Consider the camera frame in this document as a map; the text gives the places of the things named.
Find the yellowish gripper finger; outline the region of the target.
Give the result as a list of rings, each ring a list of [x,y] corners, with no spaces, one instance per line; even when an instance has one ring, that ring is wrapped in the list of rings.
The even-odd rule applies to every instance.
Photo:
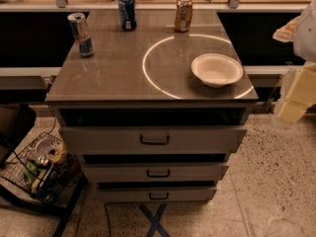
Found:
[[[306,62],[283,77],[280,98],[276,102],[276,118],[285,123],[296,123],[315,104],[316,63]]]

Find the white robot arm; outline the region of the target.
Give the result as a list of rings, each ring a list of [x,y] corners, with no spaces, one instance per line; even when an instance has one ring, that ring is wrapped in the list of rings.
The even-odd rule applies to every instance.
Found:
[[[302,13],[276,30],[274,40],[292,42],[293,52],[305,63],[286,73],[281,81],[276,118],[283,123],[296,123],[316,104],[316,0]]]

